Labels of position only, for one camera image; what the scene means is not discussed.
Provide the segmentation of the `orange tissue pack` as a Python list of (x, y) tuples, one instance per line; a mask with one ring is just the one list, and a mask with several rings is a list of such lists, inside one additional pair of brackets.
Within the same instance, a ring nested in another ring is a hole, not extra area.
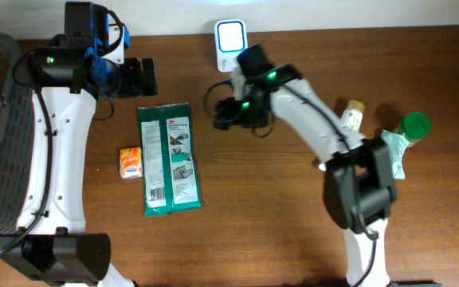
[(143, 176), (142, 152), (140, 147), (120, 150), (120, 176), (122, 179)]

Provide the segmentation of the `green glove package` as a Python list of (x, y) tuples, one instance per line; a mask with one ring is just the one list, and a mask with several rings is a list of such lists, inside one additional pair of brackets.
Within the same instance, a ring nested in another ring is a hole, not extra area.
[(145, 215), (202, 207), (188, 103), (138, 109)]

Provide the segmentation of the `white cream tube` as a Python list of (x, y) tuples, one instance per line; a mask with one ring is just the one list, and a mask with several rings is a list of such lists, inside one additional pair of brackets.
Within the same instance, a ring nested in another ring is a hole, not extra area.
[(355, 132), (359, 132), (363, 122), (364, 112), (365, 105), (362, 102), (350, 100), (340, 118), (341, 124)]

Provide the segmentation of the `teal wipes packet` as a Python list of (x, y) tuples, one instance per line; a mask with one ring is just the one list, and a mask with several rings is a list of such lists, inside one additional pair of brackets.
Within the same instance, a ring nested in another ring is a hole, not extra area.
[(395, 179), (405, 179), (402, 159), (410, 145), (410, 141), (403, 134), (387, 130), (382, 131), (381, 138), (388, 146), (393, 177)]

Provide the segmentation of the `green lid jar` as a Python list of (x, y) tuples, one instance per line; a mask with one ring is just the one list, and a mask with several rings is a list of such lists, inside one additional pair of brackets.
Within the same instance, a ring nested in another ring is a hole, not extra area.
[(403, 135), (409, 142), (408, 147), (412, 147), (427, 137), (431, 130), (432, 123), (426, 114), (410, 112), (400, 120), (393, 132)]

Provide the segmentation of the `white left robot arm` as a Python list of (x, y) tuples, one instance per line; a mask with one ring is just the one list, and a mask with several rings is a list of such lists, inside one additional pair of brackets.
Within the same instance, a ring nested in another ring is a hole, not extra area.
[(104, 40), (61, 35), (22, 64), (34, 111), (25, 202), (13, 234), (0, 235), (0, 258), (50, 286), (130, 286), (111, 262), (104, 233), (86, 232), (83, 206), (88, 132), (101, 98), (156, 94), (154, 62), (127, 58), (128, 32)]

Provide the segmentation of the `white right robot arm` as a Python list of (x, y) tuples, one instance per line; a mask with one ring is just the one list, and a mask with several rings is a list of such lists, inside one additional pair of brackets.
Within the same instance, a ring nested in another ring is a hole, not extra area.
[(385, 230), (397, 200), (390, 153), (341, 123), (291, 64), (275, 66), (260, 45), (242, 50), (227, 81), (233, 96), (215, 106), (214, 127), (273, 130), (282, 120), (324, 163), (323, 201), (343, 230), (349, 286), (388, 286)]

